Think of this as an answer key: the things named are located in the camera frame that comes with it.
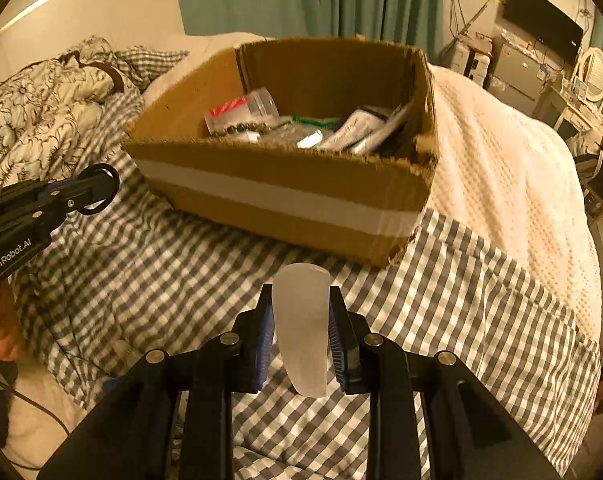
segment white blanket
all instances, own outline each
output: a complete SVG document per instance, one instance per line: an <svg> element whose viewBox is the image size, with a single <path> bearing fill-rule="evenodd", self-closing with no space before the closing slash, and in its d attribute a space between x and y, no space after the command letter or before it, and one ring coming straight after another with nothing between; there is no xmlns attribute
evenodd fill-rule
<svg viewBox="0 0 603 480"><path fill-rule="evenodd" d="M428 206L517 260L599 341L599 261L564 141L470 79L432 70L441 158Z"/></svg>

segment gray cabinet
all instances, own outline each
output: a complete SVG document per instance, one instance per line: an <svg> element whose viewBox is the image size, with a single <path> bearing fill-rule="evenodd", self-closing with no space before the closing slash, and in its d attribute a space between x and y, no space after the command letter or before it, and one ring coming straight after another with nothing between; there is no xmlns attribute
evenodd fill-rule
<svg viewBox="0 0 603 480"><path fill-rule="evenodd" d="M488 73L486 90L526 115L533 113L543 88L543 81L537 77L539 63L536 60L503 38L495 38Z"/></svg>

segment red and white label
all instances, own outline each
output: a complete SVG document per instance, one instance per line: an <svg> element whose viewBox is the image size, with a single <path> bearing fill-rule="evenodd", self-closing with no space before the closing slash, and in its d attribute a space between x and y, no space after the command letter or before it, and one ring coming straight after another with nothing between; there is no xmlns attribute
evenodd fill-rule
<svg viewBox="0 0 603 480"><path fill-rule="evenodd" d="M232 110L232 108L237 108L238 106L246 104L247 101L248 101L247 95L244 95L243 97L239 97L238 99L233 99L232 101L228 101L227 103L224 103L221 106L218 106L218 107L210 110L210 115L212 117L218 117L218 116L226 113L227 111Z"/></svg>

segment black floral pattern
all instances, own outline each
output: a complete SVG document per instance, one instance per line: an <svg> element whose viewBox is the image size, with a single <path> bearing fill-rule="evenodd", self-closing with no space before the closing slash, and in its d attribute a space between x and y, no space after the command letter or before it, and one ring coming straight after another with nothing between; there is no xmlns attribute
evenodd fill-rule
<svg viewBox="0 0 603 480"><path fill-rule="evenodd" d="M115 92L143 91L165 72L165 63L157 64L156 71L152 63L137 67L140 53L163 56L143 47L115 52L93 36L57 59L28 65L3 81L0 187L78 174L104 143L97 126L108 98ZM184 57L187 52L166 54Z"/></svg>

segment small box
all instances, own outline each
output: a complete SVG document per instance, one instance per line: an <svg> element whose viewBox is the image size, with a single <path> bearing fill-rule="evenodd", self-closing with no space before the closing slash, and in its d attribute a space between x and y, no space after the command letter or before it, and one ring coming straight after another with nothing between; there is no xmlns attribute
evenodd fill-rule
<svg viewBox="0 0 603 480"><path fill-rule="evenodd" d="M484 80L488 74L488 66L490 65L490 57L486 54L473 51L474 56L472 64L469 67L468 77L472 79L475 84L483 87Z"/></svg>
<svg viewBox="0 0 603 480"><path fill-rule="evenodd" d="M453 72L463 75L466 70L469 55L469 46L462 41L455 41L454 45L444 54L441 64L442 66L451 69Z"/></svg>
<svg viewBox="0 0 603 480"><path fill-rule="evenodd" d="M258 88L281 115L416 106L386 156L210 138L204 113ZM401 259L437 165L424 54L381 41L289 38L221 51L127 129L125 149L175 208L377 267Z"/></svg>

